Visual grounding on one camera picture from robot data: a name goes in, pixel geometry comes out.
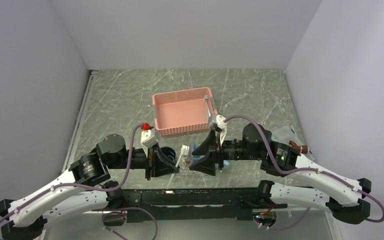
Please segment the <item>dark blue mug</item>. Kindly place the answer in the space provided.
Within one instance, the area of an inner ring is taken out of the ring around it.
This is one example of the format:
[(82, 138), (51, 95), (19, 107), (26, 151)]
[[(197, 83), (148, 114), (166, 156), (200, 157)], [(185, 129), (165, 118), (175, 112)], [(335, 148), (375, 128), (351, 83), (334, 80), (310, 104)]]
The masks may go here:
[(161, 148), (163, 154), (165, 154), (173, 163), (177, 162), (177, 154), (176, 151), (168, 146), (164, 146)]

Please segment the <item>pink perforated plastic basket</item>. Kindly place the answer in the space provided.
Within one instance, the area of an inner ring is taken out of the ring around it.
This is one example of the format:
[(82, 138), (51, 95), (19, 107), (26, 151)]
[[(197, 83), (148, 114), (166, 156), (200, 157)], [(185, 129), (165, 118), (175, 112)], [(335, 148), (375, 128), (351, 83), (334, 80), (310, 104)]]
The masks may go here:
[(152, 96), (155, 109), (154, 126), (162, 137), (206, 131), (206, 105), (208, 95), (211, 115), (217, 113), (212, 91), (209, 87), (156, 93)]

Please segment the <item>clear plastic toothbrush case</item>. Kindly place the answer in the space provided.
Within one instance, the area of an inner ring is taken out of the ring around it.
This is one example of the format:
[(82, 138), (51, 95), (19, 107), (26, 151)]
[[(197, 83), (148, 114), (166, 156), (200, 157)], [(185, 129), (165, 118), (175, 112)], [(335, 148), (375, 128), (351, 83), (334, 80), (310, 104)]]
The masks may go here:
[(296, 133), (290, 126), (283, 126), (272, 132), (271, 139), (275, 142), (289, 145), (289, 141), (293, 141), (296, 144), (302, 144), (302, 141), (298, 138)]

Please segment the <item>blue toothpaste tube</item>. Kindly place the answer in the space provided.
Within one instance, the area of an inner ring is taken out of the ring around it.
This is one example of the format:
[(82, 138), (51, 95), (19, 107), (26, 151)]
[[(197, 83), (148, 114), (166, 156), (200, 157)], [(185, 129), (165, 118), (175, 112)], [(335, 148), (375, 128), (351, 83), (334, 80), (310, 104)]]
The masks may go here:
[(199, 155), (194, 155), (192, 158), (192, 163), (194, 164), (194, 163), (198, 162), (200, 160), (200, 158), (201, 157)]

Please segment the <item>light blue mug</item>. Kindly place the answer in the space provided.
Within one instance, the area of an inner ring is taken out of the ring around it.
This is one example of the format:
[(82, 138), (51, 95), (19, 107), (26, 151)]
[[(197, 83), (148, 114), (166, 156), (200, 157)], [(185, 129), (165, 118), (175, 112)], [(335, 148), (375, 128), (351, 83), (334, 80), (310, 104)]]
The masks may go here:
[(228, 169), (230, 166), (231, 166), (231, 164), (227, 160), (223, 161), (223, 164), (222, 164), (223, 169)]

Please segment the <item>clear textured oval tray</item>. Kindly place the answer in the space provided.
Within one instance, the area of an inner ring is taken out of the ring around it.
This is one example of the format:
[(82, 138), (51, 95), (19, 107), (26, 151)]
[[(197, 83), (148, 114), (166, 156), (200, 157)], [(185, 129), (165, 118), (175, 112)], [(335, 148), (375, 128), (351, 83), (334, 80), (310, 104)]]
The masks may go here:
[(188, 145), (182, 145), (176, 157), (175, 165), (179, 169), (179, 172), (176, 175), (179, 175), (179, 176), (198, 175), (199, 172), (190, 170), (190, 166), (192, 165), (194, 160), (195, 159), (192, 156), (192, 151), (190, 147)]

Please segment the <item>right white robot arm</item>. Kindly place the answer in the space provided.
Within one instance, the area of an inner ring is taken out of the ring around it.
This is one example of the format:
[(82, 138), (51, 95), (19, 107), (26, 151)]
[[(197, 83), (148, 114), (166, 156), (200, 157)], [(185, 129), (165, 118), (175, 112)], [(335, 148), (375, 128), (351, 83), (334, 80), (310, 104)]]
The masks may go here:
[(261, 170), (277, 177), (290, 177), (306, 187), (286, 186), (272, 180), (261, 180), (254, 196), (238, 199), (253, 208), (298, 205), (315, 208), (333, 215), (339, 221), (357, 225), (370, 216), (371, 205), (365, 194), (371, 191), (366, 178), (357, 180), (332, 173), (297, 151), (296, 144), (271, 140), (271, 132), (261, 125), (249, 123), (242, 131), (242, 139), (222, 140), (221, 134), (211, 130), (192, 155), (199, 156), (190, 166), (191, 171), (215, 176), (225, 160), (260, 161)]

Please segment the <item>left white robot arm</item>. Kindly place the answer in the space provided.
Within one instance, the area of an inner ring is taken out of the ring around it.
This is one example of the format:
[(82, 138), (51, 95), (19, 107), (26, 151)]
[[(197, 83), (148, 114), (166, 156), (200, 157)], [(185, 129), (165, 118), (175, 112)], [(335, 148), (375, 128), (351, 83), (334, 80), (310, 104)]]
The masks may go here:
[(33, 240), (58, 221), (92, 210), (117, 210), (128, 204), (111, 169), (144, 170), (145, 178), (179, 172), (176, 152), (161, 147), (150, 130), (141, 135), (141, 148), (127, 148), (119, 134), (110, 134), (91, 152), (73, 162), (59, 177), (18, 200), (0, 201), (1, 236), (5, 240)]

